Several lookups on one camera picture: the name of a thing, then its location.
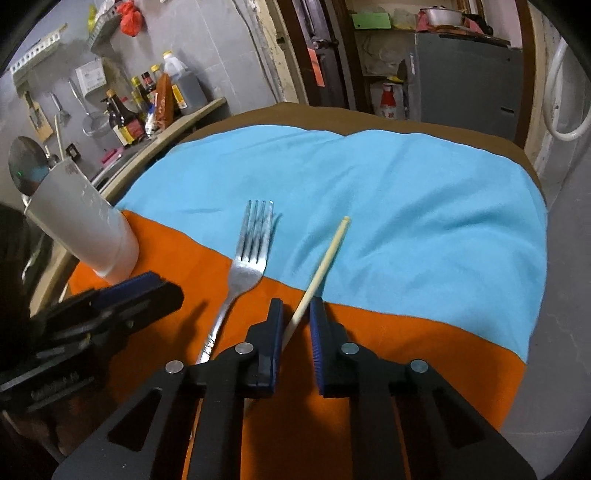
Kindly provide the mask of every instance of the white cup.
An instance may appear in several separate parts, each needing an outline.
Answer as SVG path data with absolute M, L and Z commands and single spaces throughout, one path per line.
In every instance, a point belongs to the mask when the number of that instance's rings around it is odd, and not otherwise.
M 43 179 L 25 215 L 113 285 L 129 278 L 138 261 L 138 240 L 123 214 L 69 158 Z

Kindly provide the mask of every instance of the metal pot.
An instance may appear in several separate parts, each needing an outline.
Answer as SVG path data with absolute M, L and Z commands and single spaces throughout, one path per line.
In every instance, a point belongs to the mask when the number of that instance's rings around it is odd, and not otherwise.
M 453 25 L 454 27 L 461 27 L 464 17 L 462 12 L 457 10 L 450 10 L 443 7 L 423 8 L 427 14 L 427 21 L 432 27 L 440 25 Z

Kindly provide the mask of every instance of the shelf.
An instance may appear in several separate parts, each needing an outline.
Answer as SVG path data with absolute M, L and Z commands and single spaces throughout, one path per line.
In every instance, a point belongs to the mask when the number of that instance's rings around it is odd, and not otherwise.
M 58 30 L 43 37 L 10 67 L 14 85 L 18 87 L 25 80 L 27 73 L 29 73 L 35 65 L 45 60 L 57 50 L 61 40 L 61 32 L 63 32 L 67 26 L 68 24 L 64 24 Z
M 355 28 L 356 32 L 404 32 L 404 33 L 416 33 L 416 30 L 411 28 Z
M 95 27 L 90 32 L 86 44 L 89 50 L 97 54 L 96 47 L 101 45 L 106 40 L 109 40 L 117 27 L 121 23 L 121 14 L 117 13 L 116 6 L 109 11 L 102 14 L 95 23 Z

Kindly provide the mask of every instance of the wooden stick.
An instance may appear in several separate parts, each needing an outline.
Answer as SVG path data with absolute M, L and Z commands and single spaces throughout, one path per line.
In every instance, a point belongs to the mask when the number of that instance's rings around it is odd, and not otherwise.
M 64 155 L 64 149 L 61 146 L 61 130 L 60 130 L 60 122 L 58 120 L 58 116 L 56 115 L 54 118 L 54 123 L 56 124 L 56 137 L 57 137 L 57 148 L 60 150 L 60 159 L 64 161 L 66 156 Z
M 304 293 L 304 296 L 302 297 L 300 304 L 295 309 L 295 312 L 292 315 L 290 322 L 287 324 L 287 326 L 285 327 L 285 330 L 283 331 L 283 343 L 281 345 L 281 351 L 285 350 L 285 347 L 287 346 L 287 344 L 291 340 L 291 337 L 293 336 L 294 332 L 298 328 L 298 325 L 300 324 L 301 319 L 304 316 L 304 313 L 306 312 L 306 310 L 310 306 L 310 302 L 312 301 L 312 298 L 314 298 L 314 295 L 316 295 L 316 291 L 318 290 L 318 287 L 320 287 L 320 284 L 324 280 L 324 277 L 326 276 L 326 273 L 328 272 L 330 264 L 334 260 L 337 250 L 340 247 L 340 244 L 343 242 L 343 238 L 345 237 L 345 232 L 347 231 L 347 227 L 349 226 L 350 222 L 351 222 L 351 218 L 349 218 L 349 217 L 345 217 L 341 221 L 339 228 L 336 231 L 335 236 L 333 237 L 332 242 L 329 245 L 329 249 L 324 254 L 324 258 L 322 259 L 322 262 L 320 262 L 320 266 L 318 267 L 318 270 L 316 270 L 314 277 L 312 277 L 312 281 L 310 282 L 310 286 L 308 287 L 308 289 Z M 244 413 L 245 414 L 250 410 L 253 403 L 254 403 L 254 400 L 252 398 L 246 398 L 244 400 Z

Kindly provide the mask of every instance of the fork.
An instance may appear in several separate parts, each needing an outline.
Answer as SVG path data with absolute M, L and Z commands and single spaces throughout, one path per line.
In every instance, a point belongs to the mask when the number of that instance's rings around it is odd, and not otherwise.
M 273 202 L 262 201 L 261 213 L 258 213 L 259 201 L 255 201 L 254 212 L 251 218 L 252 201 L 246 205 L 246 212 L 242 219 L 242 229 L 236 246 L 236 256 L 232 261 L 228 275 L 228 296 L 223 301 L 212 329 L 207 335 L 198 364 L 209 361 L 216 339 L 223 322 L 226 319 L 228 309 L 242 294 L 252 290 L 261 281 L 267 267 L 267 255 L 271 240 L 271 221 L 273 218 Z

